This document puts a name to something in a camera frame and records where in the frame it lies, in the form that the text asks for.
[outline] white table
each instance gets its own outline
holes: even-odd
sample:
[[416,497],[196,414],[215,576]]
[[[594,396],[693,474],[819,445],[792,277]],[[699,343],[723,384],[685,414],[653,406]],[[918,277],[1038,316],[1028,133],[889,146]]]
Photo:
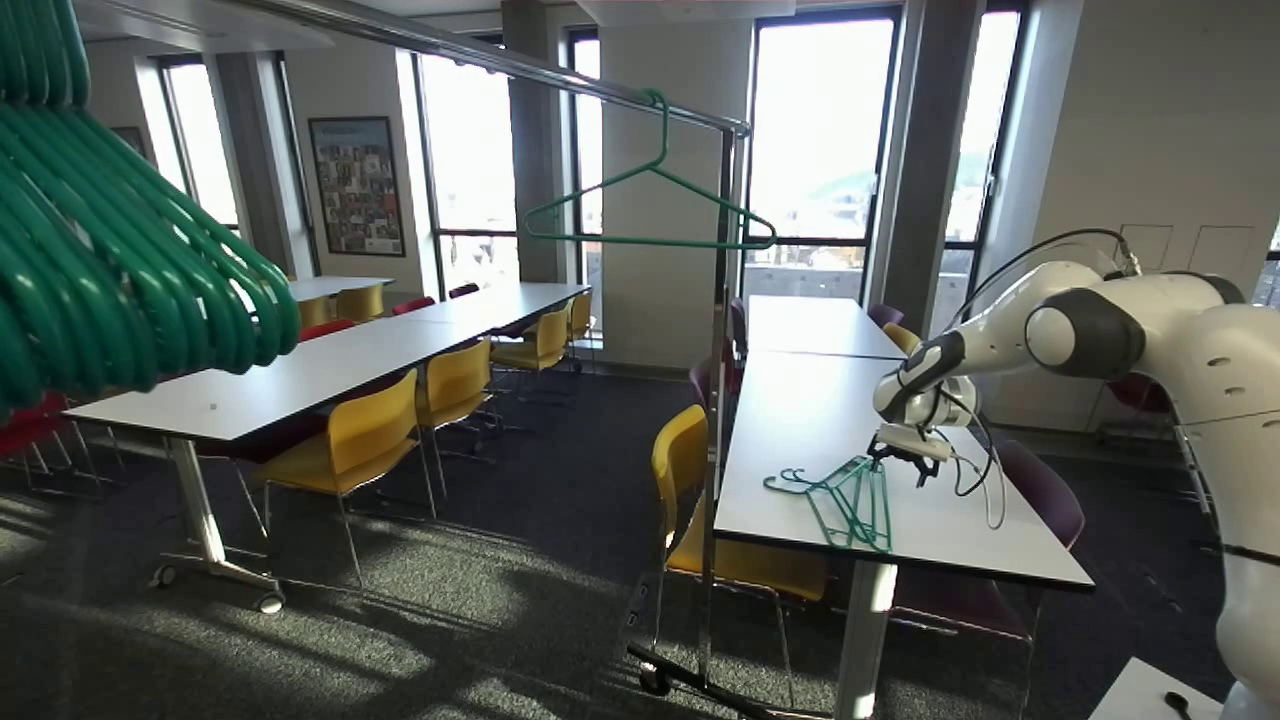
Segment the white table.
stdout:
[[905,356],[856,298],[751,296],[747,350]]
[[168,458],[179,470],[189,522],[201,539],[201,568],[270,589],[278,598],[286,598],[278,576],[230,561],[207,503],[196,438],[244,438],[361,384],[442,356],[446,349],[455,349],[489,327],[563,304],[575,293],[575,284],[530,284],[492,293],[486,298],[486,311],[471,311],[471,304],[463,298],[438,304],[308,341],[297,350],[278,356],[270,368],[248,368],[244,376],[215,368],[192,370],[156,384],[154,390],[120,390],[95,402],[80,402],[68,414],[168,435]]
[[1166,701],[1169,691],[1189,703],[1189,715],[1212,720],[1225,710],[1225,703],[1208,701],[1191,682],[1182,682],[1134,654],[1087,720],[1176,720]]
[[[881,414],[872,413],[872,389],[889,368],[896,368],[896,359],[751,349],[711,520],[711,530],[722,534],[856,557],[838,677],[838,715],[875,710],[875,677],[896,591],[896,562],[921,561],[1043,585],[1094,585],[1078,557],[1003,479],[999,463],[979,490],[955,497],[954,463],[918,487],[914,463],[883,458],[892,550],[872,550],[866,545],[838,546],[829,545],[808,499],[764,487],[764,474],[776,474],[781,469],[829,474],[844,458],[866,456],[872,430],[881,428]],[[971,438],[971,430],[948,428],[948,435],[962,456],[986,463],[986,448]]]
[[287,293],[297,304],[305,298],[323,298],[348,286],[379,286],[389,277],[308,277],[308,280],[287,280]]

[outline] poster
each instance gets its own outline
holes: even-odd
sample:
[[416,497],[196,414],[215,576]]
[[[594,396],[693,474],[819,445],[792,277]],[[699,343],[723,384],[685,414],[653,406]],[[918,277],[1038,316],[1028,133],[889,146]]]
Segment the poster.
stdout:
[[403,257],[391,125],[386,114],[315,114],[312,153],[330,250]]

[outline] hanger rod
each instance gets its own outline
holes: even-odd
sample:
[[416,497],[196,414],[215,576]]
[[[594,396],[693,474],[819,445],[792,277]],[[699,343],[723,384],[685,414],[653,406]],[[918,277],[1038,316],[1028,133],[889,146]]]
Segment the hanger rod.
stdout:
[[[479,42],[479,40],[467,40],[467,37],[455,37],[455,31],[446,31],[431,23],[378,11],[378,8],[333,5],[333,0],[226,0],[226,5],[258,8],[270,17],[287,17],[287,20],[315,23],[315,28],[333,28],[340,37],[364,37],[364,40],[391,42],[391,47],[449,54],[455,64],[479,64],[489,72],[551,83],[551,86],[580,92],[580,96],[602,96],[608,105],[627,105],[640,113],[662,113],[662,105],[653,105],[653,96],[643,96],[643,92],[605,83],[605,79],[558,68],[558,64],[540,64],[533,54],[505,50],[505,47],[492,47],[492,42]],[[685,106],[685,105],[670,105],[670,113],[690,125],[707,125],[707,127],[722,127],[734,136],[747,136],[747,127],[728,114],[711,114],[711,113]]]

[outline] dark carpet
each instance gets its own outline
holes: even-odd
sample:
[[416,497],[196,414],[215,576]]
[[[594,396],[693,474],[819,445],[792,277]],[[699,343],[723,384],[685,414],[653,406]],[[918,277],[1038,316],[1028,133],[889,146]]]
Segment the dark carpet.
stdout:
[[[0,715],[734,715],[693,691],[635,686],[627,643],[693,660],[715,637],[711,677],[801,708],[831,703],[842,598],[776,607],[760,596],[664,585],[658,625],[658,497],[648,438],[693,396],[670,376],[551,376],[505,402],[486,458],[449,458],[442,520],[416,463],[352,509],[371,598],[330,499],[278,490],[264,545],[230,463],[207,463],[230,545],[270,550],[287,607],[196,573],[154,589],[186,545],[174,469],[95,451],[109,497],[43,499],[21,470],[0,490]],[[1087,715],[1127,654],[1225,697],[1212,646],[1220,562],[1212,520],[1169,451],[1028,435],[1087,509],[1098,591],[1049,591],[1034,666],[1020,643],[892,627],[883,715]]]

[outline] table leg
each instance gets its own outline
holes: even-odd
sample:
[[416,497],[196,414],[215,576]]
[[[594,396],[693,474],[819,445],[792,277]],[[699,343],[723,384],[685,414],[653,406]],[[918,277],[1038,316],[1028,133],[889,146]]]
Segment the table leg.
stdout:
[[896,591],[896,562],[859,561],[851,568],[842,677],[838,677],[838,715],[875,715],[881,652],[889,632]]
[[196,438],[174,438],[168,445],[168,458],[178,463],[178,479],[189,503],[189,522],[201,539],[201,557],[179,557],[189,562],[196,562],[207,576],[226,576],[226,578],[240,578],[240,585],[258,585],[270,589],[271,598],[264,603],[264,610],[286,603],[279,578],[271,573],[252,573],[230,561],[226,534],[215,527],[213,503],[207,503],[207,487],[205,487],[205,469],[201,469],[201,451]]

